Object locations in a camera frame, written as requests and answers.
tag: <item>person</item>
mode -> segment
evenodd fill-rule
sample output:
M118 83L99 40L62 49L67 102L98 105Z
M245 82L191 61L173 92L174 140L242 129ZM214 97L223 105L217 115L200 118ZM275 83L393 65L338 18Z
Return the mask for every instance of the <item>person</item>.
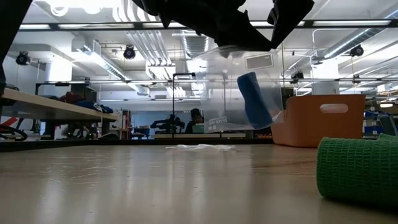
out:
M205 121L198 108L192 109L190 113L192 120L187 124L187 128L185 128L185 134L192 134L193 126L195 124L202 124Z

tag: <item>ceiling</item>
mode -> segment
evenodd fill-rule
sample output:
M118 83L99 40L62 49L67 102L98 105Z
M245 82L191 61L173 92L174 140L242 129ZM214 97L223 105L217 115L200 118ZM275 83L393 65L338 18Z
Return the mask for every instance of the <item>ceiling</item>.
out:
M398 9L396 0L314 0L313 10L307 15L306 19L382 19L383 13ZM242 9L247 9L251 20L266 20L268 12L272 8L271 0L247 0ZM91 15L82 9L70 9L63 17L53 16L50 12L50 6L45 1L34 1L31 5L24 23L33 22L115 22L112 17L111 9L103 9L100 13ZM264 36L270 38L272 31L267 29L259 30ZM165 48L170 58L177 60L184 57L181 37L174 37L175 30L162 30L162 38ZM312 52L313 49L327 49L342 39L346 38L356 30L314 30L301 29L294 30L284 41L283 50L279 46L278 54L280 60L280 72L286 71L289 75L292 73L287 69L293 65L300 56ZM74 59L80 71L78 76L85 75L82 71L89 71L86 76L91 79L106 76L107 72L93 62L80 60L75 52L72 52L71 42L76 36L85 36L89 39L97 40L102 46L102 54L112 60L117 66L122 68L131 79L148 79L145 74L146 61L137 51L134 60L125 60L123 51L127 45L131 44L124 31L106 31L106 32L20 32L14 40L15 44L47 44L63 52L68 57ZM352 73L367 69L369 67L381 67L387 63L397 62L387 66L382 70L370 74L370 77L381 77L383 75L398 73L398 60L391 59L396 57L398 52L398 43L395 43L398 36L398 29L387 29L379 35L370 38L362 43L365 54L360 58L353 58L354 64L351 64L351 57L338 57L339 74L341 77L351 76ZM301 70L306 77L310 77L309 61L303 65ZM369 89L377 86L380 82L363 85ZM352 83L342 83L342 85L352 85ZM103 85L103 90L129 90L128 87Z

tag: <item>green mesh wrap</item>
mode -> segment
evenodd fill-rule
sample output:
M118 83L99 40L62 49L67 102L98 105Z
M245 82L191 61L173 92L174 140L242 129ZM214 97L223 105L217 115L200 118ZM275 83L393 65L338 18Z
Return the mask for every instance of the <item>green mesh wrap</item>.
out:
M323 138L317 185L324 197L398 205L398 138L377 141Z

